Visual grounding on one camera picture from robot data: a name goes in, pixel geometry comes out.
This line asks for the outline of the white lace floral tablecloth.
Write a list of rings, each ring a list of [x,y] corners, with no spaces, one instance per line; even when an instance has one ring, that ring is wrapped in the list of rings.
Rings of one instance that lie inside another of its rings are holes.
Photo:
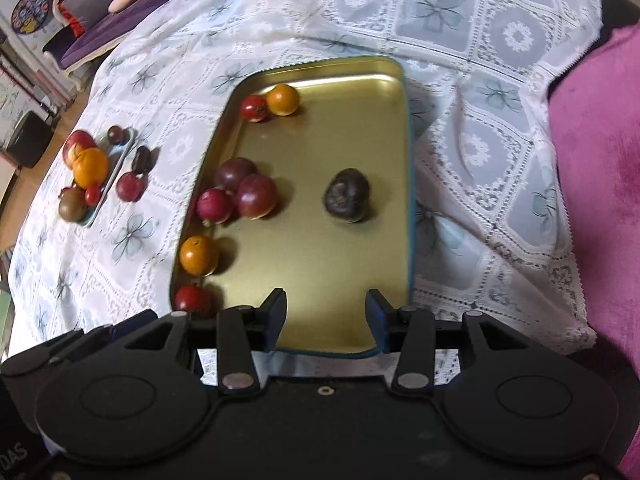
[[[79,127],[133,128],[142,196],[58,213],[54,162],[17,235],[9,352],[165,315],[183,241],[216,304],[288,296],[283,350],[370,354],[364,297],[479,310],[561,354],[593,346],[550,139],[548,89],[599,36],[601,0],[170,0],[100,66]],[[277,185],[269,214],[204,231],[226,159]]]

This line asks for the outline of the red apple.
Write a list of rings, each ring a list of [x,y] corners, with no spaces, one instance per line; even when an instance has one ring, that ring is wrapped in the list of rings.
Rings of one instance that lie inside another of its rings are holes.
[[[75,130],[65,140],[62,147],[62,157],[68,169],[73,168],[73,163],[77,156],[89,148],[95,148],[96,141],[86,130]]]

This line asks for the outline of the brown kiwi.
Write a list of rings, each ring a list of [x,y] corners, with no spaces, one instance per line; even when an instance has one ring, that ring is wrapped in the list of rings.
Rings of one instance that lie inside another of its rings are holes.
[[[67,222],[79,222],[85,217],[87,209],[85,191],[82,188],[66,192],[58,202],[58,215]]]

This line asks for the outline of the red cushion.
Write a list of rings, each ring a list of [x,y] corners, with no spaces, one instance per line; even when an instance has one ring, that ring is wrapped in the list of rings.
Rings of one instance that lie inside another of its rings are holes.
[[[68,12],[62,3],[58,5],[58,10],[61,12],[62,17],[66,19],[67,26],[72,31],[75,38],[81,37],[85,33],[84,26],[82,26],[81,22],[78,21],[77,18],[73,16],[70,12]]]

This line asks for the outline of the purple chaise sofa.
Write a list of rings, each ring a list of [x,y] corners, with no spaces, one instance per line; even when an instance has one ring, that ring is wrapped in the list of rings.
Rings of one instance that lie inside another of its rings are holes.
[[[108,12],[81,37],[75,38],[58,10],[60,0],[53,0],[53,16],[62,28],[46,42],[42,53],[73,84],[75,90],[81,92],[86,83],[80,72],[91,62],[113,51],[149,14],[168,1],[138,0],[122,12]]]

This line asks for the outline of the cherry tomato on plate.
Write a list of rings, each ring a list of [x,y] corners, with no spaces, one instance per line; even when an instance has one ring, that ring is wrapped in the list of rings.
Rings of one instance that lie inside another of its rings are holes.
[[[85,202],[88,207],[96,207],[102,196],[101,185],[92,184],[85,190]]]

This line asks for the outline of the red cherry tomato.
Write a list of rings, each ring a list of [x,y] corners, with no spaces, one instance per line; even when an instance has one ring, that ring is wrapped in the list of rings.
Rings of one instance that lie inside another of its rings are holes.
[[[259,94],[250,94],[241,102],[240,115],[247,122],[262,122],[269,116],[266,99]]]
[[[209,292],[200,286],[183,285],[175,293],[175,311],[207,316],[211,308],[212,298],[210,298]]]

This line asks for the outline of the orange with stem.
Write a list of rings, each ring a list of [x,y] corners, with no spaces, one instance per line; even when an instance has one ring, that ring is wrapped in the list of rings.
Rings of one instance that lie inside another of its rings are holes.
[[[73,162],[74,181],[84,190],[93,185],[102,185],[109,172],[110,162],[100,148],[87,148]]]

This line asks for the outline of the gold metal tray blue rim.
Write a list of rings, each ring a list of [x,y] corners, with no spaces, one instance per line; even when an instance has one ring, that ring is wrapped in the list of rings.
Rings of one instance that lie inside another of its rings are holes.
[[[289,84],[300,96],[290,116],[247,122],[240,105],[250,94]],[[264,218],[234,214],[204,226],[189,210],[183,237],[210,237],[217,269],[200,279],[215,308],[258,306],[275,288],[288,298],[277,346],[282,351],[370,356],[366,295],[377,289],[395,307],[413,286],[412,133],[402,67],[386,56],[295,64],[244,77],[228,97],[195,191],[217,182],[218,167],[245,157],[277,185],[279,201]],[[341,170],[369,181],[369,210],[359,222],[332,217],[326,188]]]

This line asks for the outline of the red radish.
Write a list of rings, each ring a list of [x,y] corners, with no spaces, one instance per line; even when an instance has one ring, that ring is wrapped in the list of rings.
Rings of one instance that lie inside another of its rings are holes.
[[[134,172],[126,172],[116,182],[116,194],[123,202],[136,202],[142,196],[143,191],[143,178]]]
[[[226,222],[233,212],[233,198],[222,188],[209,188],[196,201],[196,213],[204,226]]]

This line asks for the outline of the pink fabric chair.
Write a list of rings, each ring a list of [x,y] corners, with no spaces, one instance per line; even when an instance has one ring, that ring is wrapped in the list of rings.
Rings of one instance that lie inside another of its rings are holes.
[[[549,91],[590,325],[639,366],[639,27],[616,28]]]

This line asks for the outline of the orange cherry tomato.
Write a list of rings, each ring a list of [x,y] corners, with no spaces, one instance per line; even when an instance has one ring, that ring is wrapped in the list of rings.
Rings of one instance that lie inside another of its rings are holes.
[[[187,274],[200,278],[212,274],[218,266],[219,252],[208,236],[193,235],[179,248],[179,262]]]
[[[268,110],[276,116],[290,116],[300,104],[298,91],[289,84],[277,84],[266,94]]]

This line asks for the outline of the round colourful wall decoration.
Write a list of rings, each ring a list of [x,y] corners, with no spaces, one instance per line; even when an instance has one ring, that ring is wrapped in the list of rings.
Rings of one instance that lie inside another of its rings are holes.
[[[11,26],[19,35],[31,35],[42,29],[49,21],[49,0],[17,0],[11,14]]]

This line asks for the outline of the light green rectangular plate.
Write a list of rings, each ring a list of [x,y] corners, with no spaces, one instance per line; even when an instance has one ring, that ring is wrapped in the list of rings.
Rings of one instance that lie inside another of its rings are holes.
[[[101,196],[99,201],[96,203],[96,206],[89,207],[84,218],[78,222],[78,224],[83,228],[90,228],[90,226],[93,225],[94,220],[96,220],[96,216],[106,200],[108,191],[116,182],[119,170],[122,169],[122,165],[124,164],[127,155],[134,146],[134,141],[138,136],[137,131],[132,127],[128,127],[124,129],[124,133],[125,142],[117,145],[110,143],[107,137],[107,132],[102,132],[96,137],[96,144],[98,144],[98,147],[106,154],[110,166],[108,167],[107,179],[101,186]]]

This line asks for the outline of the reddish purple plum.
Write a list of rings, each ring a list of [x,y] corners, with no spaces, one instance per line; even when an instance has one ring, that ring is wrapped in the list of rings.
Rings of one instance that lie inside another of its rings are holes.
[[[278,201],[277,185],[263,174],[249,174],[240,182],[235,194],[239,214],[252,220],[268,216]]]

